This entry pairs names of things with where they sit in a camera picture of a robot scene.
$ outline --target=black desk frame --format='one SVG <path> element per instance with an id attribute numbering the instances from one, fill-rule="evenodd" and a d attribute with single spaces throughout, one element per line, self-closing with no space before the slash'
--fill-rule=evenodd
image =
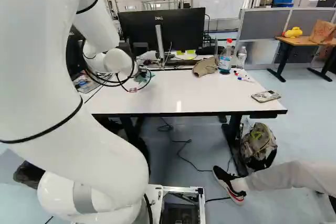
<path id="1" fill-rule="evenodd" d="M 287 60 L 288 60 L 289 56 L 294 51 L 294 46 L 291 45 L 291 44 L 282 42 L 282 41 L 281 41 L 281 44 L 285 47 L 285 52 L 281 57 L 281 62 L 280 62 L 280 65 L 278 67 L 278 70 L 275 72 L 274 70 L 268 68 L 267 71 L 270 72 L 271 74 L 273 74 L 276 78 L 278 78 L 279 81 L 286 82 L 286 80 L 284 79 L 284 77 L 281 76 L 281 74 L 282 74 L 282 71 L 284 70 L 284 67 L 287 63 Z"/>
<path id="2" fill-rule="evenodd" d="M 325 61 L 324 63 L 324 66 L 322 68 L 322 71 L 319 72 L 315 69 L 312 69 L 312 68 L 307 68 L 310 72 L 318 75 L 319 77 L 322 77 L 324 80 L 326 81 L 329 81 L 329 82 L 332 82 L 332 79 L 330 77 L 328 77 L 326 75 L 326 73 L 329 71 L 330 67 L 332 66 L 332 64 L 334 63 L 335 61 L 335 58 L 336 58 L 336 46 L 334 46 L 332 48 L 332 51 L 331 53 L 329 54 L 329 57 L 327 58 L 327 60 Z"/>
<path id="3" fill-rule="evenodd" d="M 149 114 L 95 114 L 95 117 L 119 118 L 126 132 L 128 140 L 134 146 L 139 145 L 138 141 L 143 142 L 139 137 L 141 125 L 145 118 L 149 117 L 182 117 L 182 116 L 230 116 L 229 123 L 222 124 L 222 131 L 230 148 L 233 160 L 236 165 L 239 176 L 247 176 L 248 170 L 240 156 L 240 124 L 243 115 L 249 115 L 250 118 L 276 118 L 278 114 L 286 114 L 287 110 L 276 111 L 244 111 L 244 112 L 190 112 L 190 113 L 149 113 Z M 131 118 L 138 118 L 135 125 Z"/>

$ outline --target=phone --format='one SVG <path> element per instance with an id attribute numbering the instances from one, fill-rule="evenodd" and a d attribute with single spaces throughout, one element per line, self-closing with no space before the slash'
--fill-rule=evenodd
<path id="1" fill-rule="evenodd" d="M 251 97 L 256 101 L 258 101 L 260 103 L 263 103 L 263 102 L 269 102 L 269 101 L 272 101 L 272 100 L 275 100 L 275 99 L 279 99 L 279 98 L 281 98 L 281 95 L 279 95 L 274 90 L 267 90 L 267 91 L 263 91 L 263 92 L 260 92 L 260 93 L 253 94 L 253 95 L 251 95 Z"/>

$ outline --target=person's leg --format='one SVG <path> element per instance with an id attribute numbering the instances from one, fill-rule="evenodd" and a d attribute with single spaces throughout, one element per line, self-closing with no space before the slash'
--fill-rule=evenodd
<path id="1" fill-rule="evenodd" d="M 231 181 L 235 191 L 276 190 L 307 187 L 336 195 L 336 165 L 292 161 Z"/>

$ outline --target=backpack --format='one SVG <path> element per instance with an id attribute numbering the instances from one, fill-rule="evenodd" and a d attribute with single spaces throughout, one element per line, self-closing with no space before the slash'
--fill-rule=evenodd
<path id="1" fill-rule="evenodd" d="M 255 123 L 240 143 L 240 155 L 246 166 L 262 170 L 271 166 L 278 145 L 270 128 L 263 123 Z"/>

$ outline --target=black sneaker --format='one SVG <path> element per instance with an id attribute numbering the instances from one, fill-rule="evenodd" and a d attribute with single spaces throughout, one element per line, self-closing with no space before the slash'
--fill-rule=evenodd
<path id="1" fill-rule="evenodd" d="M 215 178 L 217 181 L 220 183 L 221 186 L 224 187 L 226 190 L 227 194 L 230 196 L 230 198 L 237 204 L 237 205 L 242 205 L 244 204 L 244 198 L 246 196 L 246 192 L 240 191 L 236 192 L 233 190 L 232 185 L 231 185 L 231 180 L 238 178 L 237 176 L 231 175 L 221 169 L 219 166 L 214 166 L 213 168 L 213 173 L 215 175 Z"/>

